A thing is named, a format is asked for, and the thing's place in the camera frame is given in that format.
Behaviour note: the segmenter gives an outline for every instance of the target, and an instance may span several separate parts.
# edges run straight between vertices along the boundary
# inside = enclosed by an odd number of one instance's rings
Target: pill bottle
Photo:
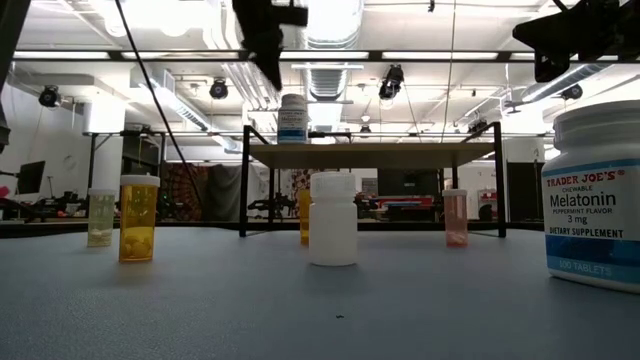
[[[311,175],[309,256],[311,263],[345,266],[358,256],[358,207],[354,203],[353,174],[322,172]]]
[[[448,247],[467,247],[467,190],[443,190],[445,238]]]
[[[298,94],[284,95],[278,110],[278,144],[306,143],[308,126],[307,100]]]
[[[311,207],[311,191],[298,191],[298,209],[300,214],[300,245],[309,246],[309,208]]]
[[[120,262],[153,258],[156,203],[160,179],[149,175],[120,177]]]
[[[116,191],[89,189],[89,232],[87,246],[110,246]]]
[[[640,293],[640,101],[555,119],[560,150],[542,168],[549,272]]]

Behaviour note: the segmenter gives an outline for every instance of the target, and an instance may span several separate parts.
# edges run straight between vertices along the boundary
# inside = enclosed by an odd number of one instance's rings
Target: wooden shelf top
[[[251,145],[251,156],[274,169],[442,169],[476,160],[493,143]]]

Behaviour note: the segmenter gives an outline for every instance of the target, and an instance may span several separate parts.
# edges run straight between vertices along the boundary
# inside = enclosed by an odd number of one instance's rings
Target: white bottle cap
[[[151,175],[123,175],[120,177],[120,185],[149,185],[160,187],[160,178]]]

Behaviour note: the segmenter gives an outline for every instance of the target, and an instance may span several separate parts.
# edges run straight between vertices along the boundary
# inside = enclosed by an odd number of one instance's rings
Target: white plastic bottle
[[[555,120],[561,154],[542,168],[549,272],[640,293],[640,101]]]
[[[353,174],[323,172],[311,175],[309,256],[323,266],[355,264],[358,257],[358,208],[354,204]]]
[[[306,143],[308,126],[307,100],[298,94],[284,95],[278,110],[278,144]]]

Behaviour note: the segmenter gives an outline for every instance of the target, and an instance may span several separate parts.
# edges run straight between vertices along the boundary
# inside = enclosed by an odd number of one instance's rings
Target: bottle label
[[[278,112],[278,141],[307,141],[307,113],[301,110]]]
[[[550,269],[640,284],[640,159],[542,172]]]

